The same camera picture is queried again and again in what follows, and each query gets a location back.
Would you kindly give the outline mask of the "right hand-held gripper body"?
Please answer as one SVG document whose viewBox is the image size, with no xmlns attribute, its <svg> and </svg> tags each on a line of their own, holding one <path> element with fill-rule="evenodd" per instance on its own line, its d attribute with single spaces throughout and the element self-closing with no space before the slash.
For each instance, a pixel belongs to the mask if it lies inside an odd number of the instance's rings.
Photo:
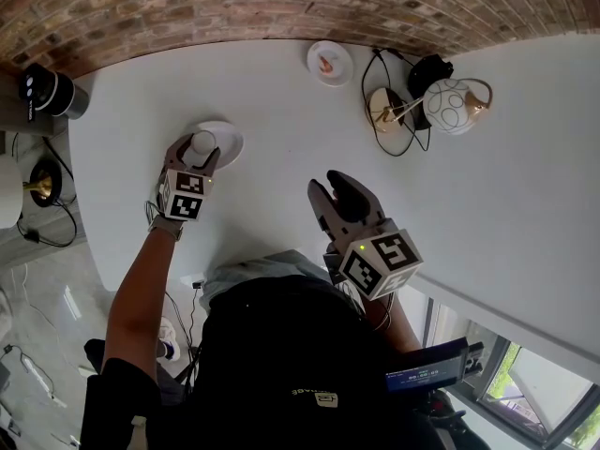
<svg viewBox="0 0 600 450">
<path fill-rule="evenodd" d="M 344 253 L 332 249 L 323 259 L 334 284 L 348 280 L 368 301 L 399 290 L 423 263 L 408 231 L 391 218 L 360 233 Z"/>
</svg>

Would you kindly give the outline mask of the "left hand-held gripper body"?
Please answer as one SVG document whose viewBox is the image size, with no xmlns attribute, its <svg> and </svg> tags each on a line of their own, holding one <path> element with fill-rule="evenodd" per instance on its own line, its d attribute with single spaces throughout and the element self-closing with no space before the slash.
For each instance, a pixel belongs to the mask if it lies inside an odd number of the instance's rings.
<svg viewBox="0 0 600 450">
<path fill-rule="evenodd" d="M 210 194 L 210 167 L 187 166 L 175 157 L 165 157 L 157 182 L 157 207 L 165 218 L 195 221 Z"/>
</svg>

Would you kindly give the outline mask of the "white cup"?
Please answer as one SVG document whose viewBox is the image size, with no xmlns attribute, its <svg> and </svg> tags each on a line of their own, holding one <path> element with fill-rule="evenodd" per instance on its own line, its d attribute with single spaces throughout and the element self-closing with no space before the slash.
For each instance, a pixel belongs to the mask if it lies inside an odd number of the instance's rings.
<svg viewBox="0 0 600 450">
<path fill-rule="evenodd" d="M 214 133 L 200 130 L 192 136 L 190 146 L 185 153 L 185 162 L 188 166 L 201 167 L 217 147 Z"/>
</svg>

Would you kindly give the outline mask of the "white saucer plate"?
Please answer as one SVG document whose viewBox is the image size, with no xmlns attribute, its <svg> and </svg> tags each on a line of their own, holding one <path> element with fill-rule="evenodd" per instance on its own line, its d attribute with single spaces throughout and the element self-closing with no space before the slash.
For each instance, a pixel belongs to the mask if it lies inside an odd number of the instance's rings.
<svg viewBox="0 0 600 450">
<path fill-rule="evenodd" d="M 193 124 L 189 130 L 194 134 L 200 130 L 208 130 L 214 133 L 217 146 L 220 148 L 220 158 L 217 170 L 234 163 L 241 155 L 244 148 L 244 137 L 232 124 L 226 121 L 205 121 Z"/>
</svg>

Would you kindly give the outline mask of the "person's right forearm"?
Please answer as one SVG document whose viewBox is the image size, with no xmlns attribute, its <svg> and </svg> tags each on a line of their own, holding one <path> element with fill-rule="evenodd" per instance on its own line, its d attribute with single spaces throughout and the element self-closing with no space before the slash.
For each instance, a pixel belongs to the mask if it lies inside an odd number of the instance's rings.
<svg viewBox="0 0 600 450">
<path fill-rule="evenodd" d="M 395 293 L 369 301 L 361 297 L 369 348 L 386 361 L 422 349 Z"/>
</svg>

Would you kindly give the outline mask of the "person's left forearm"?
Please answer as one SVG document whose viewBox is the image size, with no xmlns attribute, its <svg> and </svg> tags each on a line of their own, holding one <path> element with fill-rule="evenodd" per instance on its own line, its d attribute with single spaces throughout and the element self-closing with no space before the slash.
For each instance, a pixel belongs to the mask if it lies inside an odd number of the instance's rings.
<svg viewBox="0 0 600 450">
<path fill-rule="evenodd" d="M 157 373 L 158 332 L 180 221 L 154 218 L 109 312 L 104 360 L 120 359 L 151 378 Z"/>
</svg>

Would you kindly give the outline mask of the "person's light blue trousers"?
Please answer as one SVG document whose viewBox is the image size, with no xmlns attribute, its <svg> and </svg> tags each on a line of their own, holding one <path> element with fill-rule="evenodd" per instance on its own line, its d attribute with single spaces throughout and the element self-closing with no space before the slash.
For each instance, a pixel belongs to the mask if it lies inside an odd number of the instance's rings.
<svg viewBox="0 0 600 450">
<path fill-rule="evenodd" d="M 237 284 L 256 278 L 303 276 L 331 284 L 329 274 L 296 249 L 287 250 L 236 264 L 224 265 L 207 272 L 202 286 L 201 307 L 210 312 L 210 302 Z"/>
</svg>

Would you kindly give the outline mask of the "person's black shirt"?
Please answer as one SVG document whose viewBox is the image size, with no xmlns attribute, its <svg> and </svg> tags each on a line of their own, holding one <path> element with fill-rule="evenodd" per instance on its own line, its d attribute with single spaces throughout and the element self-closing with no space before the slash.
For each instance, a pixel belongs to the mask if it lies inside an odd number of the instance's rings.
<svg viewBox="0 0 600 450">
<path fill-rule="evenodd" d="M 89 379 L 81 450 L 490 450 L 441 392 L 391 394 L 399 359 L 340 291 L 263 277 L 214 298 L 191 393 L 169 405 L 122 360 Z"/>
</svg>

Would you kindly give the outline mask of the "patterned globe table lamp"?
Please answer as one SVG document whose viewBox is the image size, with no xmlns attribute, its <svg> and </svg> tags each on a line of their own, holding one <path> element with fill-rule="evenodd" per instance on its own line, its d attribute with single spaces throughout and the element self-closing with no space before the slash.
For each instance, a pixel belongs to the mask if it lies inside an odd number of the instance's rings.
<svg viewBox="0 0 600 450">
<path fill-rule="evenodd" d="M 431 128 L 449 135 L 461 135 L 490 110 L 493 89 L 479 79 L 441 79 L 432 83 L 424 95 L 404 102 L 385 87 L 374 91 L 366 103 L 366 115 L 376 131 L 390 132 L 403 125 L 405 116 L 421 109 Z"/>
</svg>

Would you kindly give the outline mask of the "black water bottle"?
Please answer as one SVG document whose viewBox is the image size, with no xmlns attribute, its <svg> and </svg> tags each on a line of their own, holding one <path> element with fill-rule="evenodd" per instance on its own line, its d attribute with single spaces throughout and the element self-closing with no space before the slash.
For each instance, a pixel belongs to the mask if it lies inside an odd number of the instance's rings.
<svg viewBox="0 0 600 450">
<path fill-rule="evenodd" d="M 79 119 L 86 112 L 88 93 L 61 72 L 50 71 L 40 64 L 27 67 L 19 79 L 19 97 L 27 105 L 27 122 L 36 114 Z"/>
</svg>

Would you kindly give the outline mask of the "person's white shoe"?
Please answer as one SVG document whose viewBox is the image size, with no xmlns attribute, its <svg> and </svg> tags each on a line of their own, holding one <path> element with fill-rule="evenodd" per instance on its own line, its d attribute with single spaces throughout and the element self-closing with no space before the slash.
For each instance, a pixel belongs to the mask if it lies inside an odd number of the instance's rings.
<svg viewBox="0 0 600 450">
<path fill-rule="evenodd" d="M 181 357 L 181 349 L 176 340 L 176 332 L 172 322 L 162 317 L 158 332 L 157 358 L 177 361 Z"/>
</svg>

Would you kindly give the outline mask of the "small white saucer pink print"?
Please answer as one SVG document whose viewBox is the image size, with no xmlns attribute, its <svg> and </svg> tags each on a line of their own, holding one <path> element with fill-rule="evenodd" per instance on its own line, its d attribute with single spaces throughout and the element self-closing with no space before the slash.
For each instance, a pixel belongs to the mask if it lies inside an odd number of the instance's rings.
<svg viewBox="0 0 600 450">
<path fill-rule="evenodd" d="M 307 51 L 307 68 L 320 83 L 340 87 L 353 77 L 353 60 L 344 47 L 336 42 L 315 42 Z"/>
</svg>

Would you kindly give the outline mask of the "grey framed window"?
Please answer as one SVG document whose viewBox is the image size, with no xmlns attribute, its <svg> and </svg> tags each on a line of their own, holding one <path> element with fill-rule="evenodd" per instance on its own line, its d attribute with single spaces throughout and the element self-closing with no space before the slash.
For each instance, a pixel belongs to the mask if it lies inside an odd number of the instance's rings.
<svg viewBox="0 0 600 450">
<path fill-rule="evenodd" d="M 428 299 L 423 343 L 457 338 L 481 368 L 446 391 L 489 446 L 600 450 L 600 385 Z"/>
</svg>

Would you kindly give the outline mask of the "white power strip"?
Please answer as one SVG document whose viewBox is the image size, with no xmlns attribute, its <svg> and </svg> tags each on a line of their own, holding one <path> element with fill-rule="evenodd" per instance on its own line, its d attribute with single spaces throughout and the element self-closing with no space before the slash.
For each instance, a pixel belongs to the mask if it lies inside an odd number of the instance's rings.
<svg viewBox="0 0 600 450">
<path fill-rule="evenodd" d="M 20 361 L 26 371 L 31 373 L 36 378 L 50 401 L 56 406 L 65 409 L 68 405 L 56 395 L 55 385 L 49 374 L 25 353 L 21 353 Z"/>
</svg>

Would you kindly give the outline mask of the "black recording device with screen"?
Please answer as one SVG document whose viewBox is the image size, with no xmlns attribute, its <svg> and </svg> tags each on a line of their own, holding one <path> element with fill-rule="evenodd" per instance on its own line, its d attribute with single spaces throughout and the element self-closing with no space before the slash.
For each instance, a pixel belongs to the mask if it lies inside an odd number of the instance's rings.
<svg viewBox="0 0 600 450">
<path fill-rule="evenodd" d="M 430 391 L 462 382 L 483 370 L 485 346 L 469 344 L 461 337 L 443 344 L 401 355 L 395 371 L 385 373 L 390 393 Z"/>
</svg>

